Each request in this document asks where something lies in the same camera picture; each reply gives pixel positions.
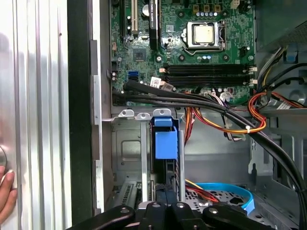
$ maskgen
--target ram slot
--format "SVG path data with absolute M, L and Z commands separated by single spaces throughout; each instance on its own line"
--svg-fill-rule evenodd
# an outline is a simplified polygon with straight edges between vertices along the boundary
M 138 34 L 138 0 L 131 0 L 132 34 Z
M 176 88 L 188 88 L 200 85 L 234 86 L 246 84 L 249 81 L 249 76 L 168 76 L 167 81 Z
M 210 75 L 246 75 L 247 65 L 168 65 L 164 66 L 168 76 L 210 76 Z

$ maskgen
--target white cable tie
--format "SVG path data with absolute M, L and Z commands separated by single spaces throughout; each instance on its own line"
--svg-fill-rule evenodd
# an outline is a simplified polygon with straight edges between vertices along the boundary
M 248 133 L 250 133 L 250 126 L 245 126 L 245 128 L 248 131 Z

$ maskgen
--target chip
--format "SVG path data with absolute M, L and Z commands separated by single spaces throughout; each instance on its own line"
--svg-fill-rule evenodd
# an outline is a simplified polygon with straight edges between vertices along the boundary
M 194 26 L 194 41 L 195 43 L 213 43 L 214 28 L 210 25 Z
M 133 49 L 133 61 L 145 61 L 146 49 Z

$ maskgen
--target motherboard connector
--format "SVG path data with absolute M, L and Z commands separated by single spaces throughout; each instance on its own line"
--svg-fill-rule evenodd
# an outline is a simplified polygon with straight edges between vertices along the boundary
M 240 5 L 240 0 L 232 0 L 231 4 L 230 4 L 230 8 L 231 9 L 237 9 Z

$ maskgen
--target ribbed metal surface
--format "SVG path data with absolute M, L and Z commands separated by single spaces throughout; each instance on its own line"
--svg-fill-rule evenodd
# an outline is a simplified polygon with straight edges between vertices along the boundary
M 71 225 L 66 1 L 0 1 L 0 146 L 16 172 L 1 230 Z

